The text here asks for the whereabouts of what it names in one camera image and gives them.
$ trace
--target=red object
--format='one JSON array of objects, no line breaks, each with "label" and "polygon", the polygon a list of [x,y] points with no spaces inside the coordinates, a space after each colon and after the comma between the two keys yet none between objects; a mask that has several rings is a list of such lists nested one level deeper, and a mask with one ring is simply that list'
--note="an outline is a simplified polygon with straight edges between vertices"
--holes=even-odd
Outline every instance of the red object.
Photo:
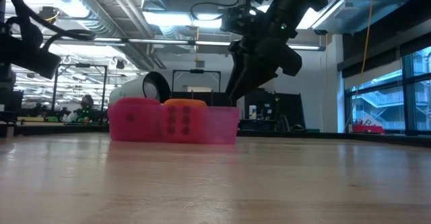
[{"label": "red object", "polygon": [[110,135],[114,141],[235,143],[239,119],[235,107],[126,102],[118,101],[108,107]]},{"label": "red object", "polygon": [[353,125],[352,131],[354,133],[380,133],[384,134],[385,130],[381,126],[364,126],[364,125]]}]

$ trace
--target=fluorescent light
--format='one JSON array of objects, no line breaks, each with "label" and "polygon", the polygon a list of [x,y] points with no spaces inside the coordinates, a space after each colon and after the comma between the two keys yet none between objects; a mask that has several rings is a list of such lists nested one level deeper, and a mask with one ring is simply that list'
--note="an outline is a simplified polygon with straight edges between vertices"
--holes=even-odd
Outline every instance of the fluorescent light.
[{"label": "fluorescent light", "polygon": [[22,86],[15,86],[13,89],[14,90],[26,90],[26,88],[22,87]]},{"label": "fluorescent light", "polygon": [[200,20],[194,20],[193,25],[202,28],[220,28],[222,19],[212,20],[220,16],[220,14],[197,14],[196,17]]},{"label": "fluorescent light", "polygon": [[[88,76],[104,76],[104,74],[99,74],[99,73],[87,73],[86,75],[88,75]],[[124,77],[127,75],[119,73],[119,74],[107,74],[106,76],[108,76],[108,77]]]},{"label": "fluorescent light", "polygon": [[189,43],[186,40],[158,40],[158,39],[130,39],[129,42],[150,43],[150,44],[175,44],[175,45],[187,45]]},{"label": "fluorescent light", "polygon": [[[46,86],[54,85],[53,82],[16,81],[16,83],[20,85],[46,85]],[[63,83],[63,82],[57,83],[57,86],[62,86],[62,87],[74,86],[74,85],[82,86],[83,88],[86,87],[86,88],[92,88],[92,89],[103,89],[103,84],[99,84],[99,83]],[[115,88],[115,84],[106,84],[106,89],[114,89],[114,88]]]},{"label": "fluorescent light", "polygon": [[74,75],[72,75],[72,77],[75,77],[75,78],[77,78],[77,79],[81,79],[81,80],[86,80],[86,79],[87,79],[87,77],[86,77],[86,76],[84,76],[84,75],[80,75],[80,74],[74,74]]},{"label": "fluorescent light", "polygon": [[339,0],[327,13],[325,13],[316,23],[312,25],[312,28],[315,29],[319,25],[321,25],[329,16],[334,13],[341,5],[344,4],[344,0]]},{"label": "fluorescent light", "polygon": [[24,97],[26,97],[26,98],[41,98],[41,97],[43,97],[43,98],[46,98],[46,99],[51,99],[52,98],[52,96],[48,96],[48,95],[44,95],[44,94],[42,94],[42,95],[24,95]]},{"label": "fluorescent light", "polygon": [[[269,5],[262,5],[257,9],[260,11],[266,12],[269,9]],[[299,30],[309,29],[318,20],[319,15],[320,15],[319,12],[316,12],[315,10],[309,8],[305,13],[304,17],[302,18],[301,22],[299,23],[298,27],[296,27],[296,29],[299,29]]]},{"label": "fluorescent light", "polygon": [[319,50],[320,46],[300,46],[300,45],[289,45],[291,49],[294,50]]},{"label": "fluorescent light", "polygon": [[121,38],[95,38],[94,42],[122,42]]},{"label": "fluorescent light", "polygon": [[[126,57],[124,55],[124,53],[118,51],[117,49],[115,49],[111,46],[88,46],[88,45],[62,44],[61,48],[65,49],[66,51],[73,52],[73,54],[83,55],[83,56],[87,56],[87,57],[121,57],[121,58]],[[61,51],[61,52],[53,51],[53,53],[63,54],[64,51]]]},{"label": "fluorescent light", "polygon": [[262,6],[259,6],[257,9],[266,13],[267,10],[269,9],[269,5],[262,5]]},{"label": "fluorescent light", "polygon": [[230,42],[207,42],[207,41],[196,41],[196,45],[208,45],[208,46],[229,46]]},{"label": "fluorescent light", "polygon": [[190,26],[191,18],[188,13],[153,13],[143,12],[149,24],[157,26]]}]

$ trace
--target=wooden table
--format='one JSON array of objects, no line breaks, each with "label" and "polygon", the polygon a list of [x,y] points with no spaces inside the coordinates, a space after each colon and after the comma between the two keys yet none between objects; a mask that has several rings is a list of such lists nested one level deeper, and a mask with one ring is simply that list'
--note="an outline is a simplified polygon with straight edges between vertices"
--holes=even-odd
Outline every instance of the wooden table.
[{"label": "wooden table", "polygon": [[430,223],[431,152],[359,141],[0,145],[0,223]]}]

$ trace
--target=ceiling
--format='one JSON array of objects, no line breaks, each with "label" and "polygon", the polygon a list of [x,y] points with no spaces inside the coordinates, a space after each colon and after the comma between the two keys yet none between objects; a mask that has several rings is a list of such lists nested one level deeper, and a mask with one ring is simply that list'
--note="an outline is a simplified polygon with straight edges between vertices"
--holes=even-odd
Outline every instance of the ceiling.
[{"label": "ceiling", "polygon": [[[236,0],[158,0],[154,2],[144,0],[24,1],[37,12],[44,6],[60,9],[60,14],[56,18],[56,25],[61,28],[67,30],[87,28],[94,30],[102,38],[158,38],[209,42],[230,42],[240,39],[237,34],[222,32],[219,29],[220,21],[202,22],[192,20],[190,17],[190,8],[195,3],[204,1],[231,3]],[[324,38],[317,36],[312,27],[329,12],[331,6],[340,1],[329,0],[329,6],[322,11],[315,12],[310,9],[298,26],[298,36],[291,39],[289,44],[324,47]],[[254,4],[254,6],[265,11],[270,3],[270,1],[264,1],[262,5]],[[202,5],[196,7],[195,11],[201,19],[211,19],[223,13],[225,9],[214,5]],[[7,3],[6,14],[7,16],[14,15],[14,8],[10,1]],[[40,29],[44,35],[53,34],[53,32],[44,28]],[[63,62],[70,65],[74,63],[91,63],[92,65],[107,66],[108,74],[111,75],[107,78],[108,93],[115,85],[130,80],[144,71],[192,69],[195,67],[194,60],[196,58],[205,61],[205,68],[208,70],[230,71],[233,66],[226,46],[197,47],[143,43],[124,44],[122,42],[57,41],[56,44],[51,46],[51,51],[60,55]],[[124,60],[124,69],[116,68],[118,60]],[[40,98],[36,96],[40,95],[40,87],[44,86],[46,90],[43,91],[43,95],[46,96],[46,102],[50,102],[49,96],[52,96],[50,88],[53,87],[52,80],[44,79],[37,75],[34,78],[29,78],[29,72],[25,69],[14,69],[18,75],[18,89],[24,88],[26,95],[30,96],[27,97],[29,100],[35,98],[40,101]],[[101,99],[101,92],[97,89],[100,87],[100,82],[103,82],[103,76],[97,69],[70,67],[68,71],[65,71],[59,78],[59,82],[64,81],[61,86],[64,86],[65,89],[82,86],[87,87],[88,90],[78,87],[73,89],[75,98],[71,98],[68,94],[60,94],[57,100],[70,102],[86,93],[94,94],[95,98]]]}]

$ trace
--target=black robotic arm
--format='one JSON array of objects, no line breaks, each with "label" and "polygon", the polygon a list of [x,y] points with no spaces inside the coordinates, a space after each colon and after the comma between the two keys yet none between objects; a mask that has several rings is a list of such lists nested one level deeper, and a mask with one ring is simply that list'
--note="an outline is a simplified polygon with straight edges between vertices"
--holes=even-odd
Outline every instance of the black robotic arm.
[{"label": "black robotic arm", "polygon": [[278,67],[284,74],[295,76],[302,59],[286,42],[296,37],[296,27],[309,8],[320,11],[328,4],[328,0],[273,0],[264,13],[250,2],[229,8],[222,17],[221,30],[243,35],[228,48],[234,68],[226,93],[232,100],[277,77]]}]

